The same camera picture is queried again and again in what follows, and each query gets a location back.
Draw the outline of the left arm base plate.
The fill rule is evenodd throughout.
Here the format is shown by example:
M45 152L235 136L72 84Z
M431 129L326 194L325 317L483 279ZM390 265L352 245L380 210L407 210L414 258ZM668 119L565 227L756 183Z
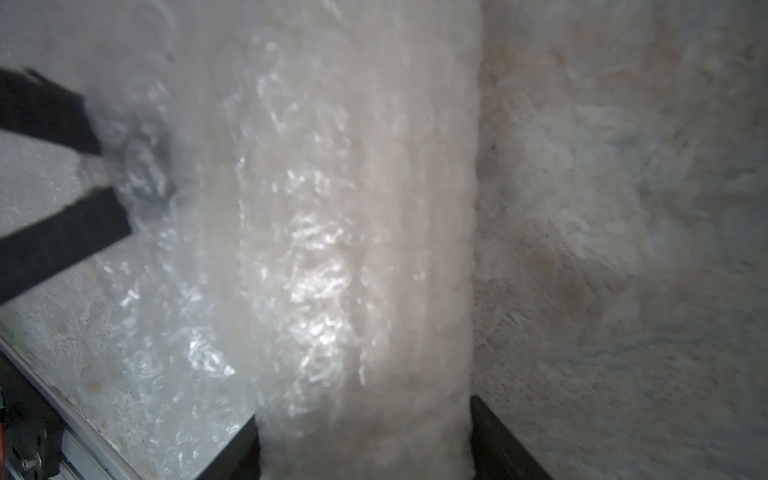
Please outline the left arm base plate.
M1 354L1 450L19 479L60 473L65 422L10 359Z

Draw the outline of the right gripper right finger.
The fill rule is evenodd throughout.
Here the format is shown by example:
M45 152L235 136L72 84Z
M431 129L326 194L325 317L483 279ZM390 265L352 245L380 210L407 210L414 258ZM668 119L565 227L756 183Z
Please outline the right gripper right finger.
M477 480L552 480L552 476L478 396L470 398Z

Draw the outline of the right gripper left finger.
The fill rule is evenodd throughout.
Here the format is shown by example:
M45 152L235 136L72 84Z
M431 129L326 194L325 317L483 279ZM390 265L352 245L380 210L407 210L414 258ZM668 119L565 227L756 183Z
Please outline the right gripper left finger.
M197 476L197 480L259 480L260 442L256 419L251 417Z

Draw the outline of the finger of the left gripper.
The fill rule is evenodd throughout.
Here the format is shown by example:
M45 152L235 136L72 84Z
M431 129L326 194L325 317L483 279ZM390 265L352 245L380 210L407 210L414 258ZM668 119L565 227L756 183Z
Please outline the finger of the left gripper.
M1 129L86 155L102 153L84 97L32 69L1 70Z
M59 212L1 238L1 302L131 235L112 188L99 188Z

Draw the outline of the clear bubble wrap sheet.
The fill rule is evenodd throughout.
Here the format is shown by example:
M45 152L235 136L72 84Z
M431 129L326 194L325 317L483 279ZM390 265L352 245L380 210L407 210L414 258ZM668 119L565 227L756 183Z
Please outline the clear bubble wrap sheet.
M1 335L148 479L470 479L476 1L5 1L91 158L1 141L1 229L113 184L133 234Z

